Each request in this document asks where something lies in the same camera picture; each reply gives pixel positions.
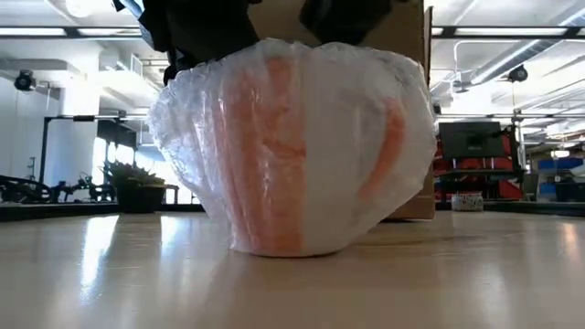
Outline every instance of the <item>computer screen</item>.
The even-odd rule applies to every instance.
[[[442,157],[505,157],[504,139],[499,122],[440,123]]]

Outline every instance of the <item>white wall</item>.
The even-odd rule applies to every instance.
[[[46,93],[24,93],[15,89],[12,80],[0,78],[0,175],[31,175],[27,166],[34,156],[38,179],[43,118],[56,115],[58,110],[59,101],[48,98]]]

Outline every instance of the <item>cardboard box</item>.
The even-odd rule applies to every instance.
[[[299,21],[304,0],[270,0],[250,7],[250,19],[261,38],[297,40],[309,46],[320,42]],[[394,51],[423,65],[427,79],[431,65],[431,11],[423,13],[422,0],[393,2],[388,16],[362,46]],[[433,219],[435,214],[432,168],[422,190],[390,218]]]

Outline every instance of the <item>white plastic bag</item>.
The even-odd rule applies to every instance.
[[[422,189],[436,147],[420,65],[344,44],[267,39],[180,72],[149,124],[232,248],[264,256],[344,248]]]

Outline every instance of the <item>ceiling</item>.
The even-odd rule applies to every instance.
[[[90,10],[76,9],[76,5]],[[425,0],[434,5],[435,25],[467,26],[554,26],[566,24],[585,8],[585,0]],[[133,16],[115,13],[109,0],[0,0],[0,22],[5,26],[135,26]],[[431,87],[433,98],[446,113],[511,113],[514,108],[525,112],[585,112],[585,84],[579,72],[585,70],[585,43],[558,42],[525,61],[529,79],[512,85],[500,77],[456,93],[454,80],[473,80],[498,61],[508,58],[530,41],[487,42],[435,40],[432,42]],[[0,40],[0,55],[11,58],[39,57],[64,59],[83,66],[84,58],[96,51],[116,48],[142,59],[164,59],[143,41],[6,41]],[[148,67],[145,77],[161,81],[160,66]],[[102,98],[108,108],[148,106],[152,90],[125,90],[109,85],[114,92]],[[553,120],[525,122],[526,131],[542,137],[542,129]]]

